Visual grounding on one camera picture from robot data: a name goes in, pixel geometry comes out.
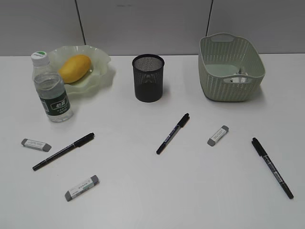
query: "basket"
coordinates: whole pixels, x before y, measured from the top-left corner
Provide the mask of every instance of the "basket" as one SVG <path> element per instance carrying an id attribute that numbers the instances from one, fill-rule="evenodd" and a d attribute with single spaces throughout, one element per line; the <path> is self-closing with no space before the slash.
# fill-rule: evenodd
<path id="1" fill-rule="evenodd" d="M 245 38 L 228 33 L 200 40 L 198 67 L 205 96 L 222 102 L 249 99 L 265 75 L 253 45 Z"/>

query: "black marker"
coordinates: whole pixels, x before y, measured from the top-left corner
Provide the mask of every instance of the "black marker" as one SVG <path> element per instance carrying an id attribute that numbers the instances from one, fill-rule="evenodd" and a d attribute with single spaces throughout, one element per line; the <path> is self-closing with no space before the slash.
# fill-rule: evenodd
<path id="1" fill-rule="evenodd" d="M 167 136 L 166 140 L 162 143 L 162 145 L 157 150 L 157 154 L 159 155 L 164 148 L 169 144 L 169 142 L 173 139 L 173 137 L 176 135 L 176 133 L 180 130 L 180 128 L 184 127 L 186 122 L 190 119 L 189 113 L 186 113 L 182 119 L 178 122 L 178 124 L 175 126 L 175 128 L 171 131 L 171 133 Z"/>
<path id="2" fill-rule="evenodd" d="M 77 140 L 73 144 L 67 146 L 66 148 L 62 149 L 61 151 L 57 152 L 56 154 L 53 154 L 52 156 L 48 157 L 44 161 L 41 161 L 39 164 L 35 165 L 33 167 L 33 170 L 36 171 L 40 169 L 41 167 L 44 167 L 45 165 L 49 164 L 50 162 L 54 161 L 55 159 L 61 157 L 62 155 L 68 153 L 69 151 L 75 149 L 76 147 L 81 147 L 82 145 L 86 144 L 87 142 L 94 139 L 94 133 L 90 133 L 86 135 L 85 137 L 82 137 L 81 139 Z"/>
<path id="3" fill-rule="evenodd" d="M 289 190 L 287 184 L 284 182 L 284 180 L 281 177 L 280 173 L 277 171 L 277 169 L 275 168 L 274 164 L 272 163 L 272 161 L 268 157 L 268 154 L 266 153 L 266 151 L 264 150 L 262 145 L 259 143 L 259 141 L 255 137 L 252 139 L 252 145 L 256 149 L 258 155 L 261 156 L 264 159 L 264 161 L 268 165 L 269 169 L 271 170 L 271 172 L 275 176 L 275 178 L 278 181 L 278 183 L 282 186 L 284 192 L 287 194 L 289 199 L 293 199 L 294 195 L 292 195 L 292 193 Z"/>

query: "mango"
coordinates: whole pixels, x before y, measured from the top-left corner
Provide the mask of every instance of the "mango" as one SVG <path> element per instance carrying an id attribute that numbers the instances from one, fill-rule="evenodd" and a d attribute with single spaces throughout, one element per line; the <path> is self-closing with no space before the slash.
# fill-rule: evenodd
<path id="1" fill-rule="evenodd" d="M 91 60 L 86 55 L 75 55 L 58 70 L 64 83 L 73 83 L 82 78 L 90 69 Z"/>

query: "green label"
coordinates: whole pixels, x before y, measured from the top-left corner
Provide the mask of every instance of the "green label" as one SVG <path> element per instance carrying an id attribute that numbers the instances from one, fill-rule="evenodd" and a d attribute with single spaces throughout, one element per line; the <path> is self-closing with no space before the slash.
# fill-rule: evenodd
<path id="1" fill-rule="evenodd" d="M 42 52 L 42 51 L 39 51 L 39 52 L 36 52 L 36 53 L 39 53 L 41 55 L 45 55 L 46 54 L 46 52 Z"/>
<path id="2" fill-rule="evenodd" d="M 70 103 L 66 91 L 54 99 L 40 98 L 40 100 L 46 113 L 51 116 L 62 115 L 70 108 Z"/>

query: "plastic basket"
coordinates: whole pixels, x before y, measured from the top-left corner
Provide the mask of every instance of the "plastic basket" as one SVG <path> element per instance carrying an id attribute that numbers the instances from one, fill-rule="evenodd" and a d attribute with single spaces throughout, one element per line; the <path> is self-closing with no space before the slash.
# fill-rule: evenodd
<path id="1" fill-rule="evenodd" d="M 228 33 L 200 40 L 198 67 L 205 96 L 222 102 L 249 99 L 265 75 L 253 45 L 245 38 Z"/>

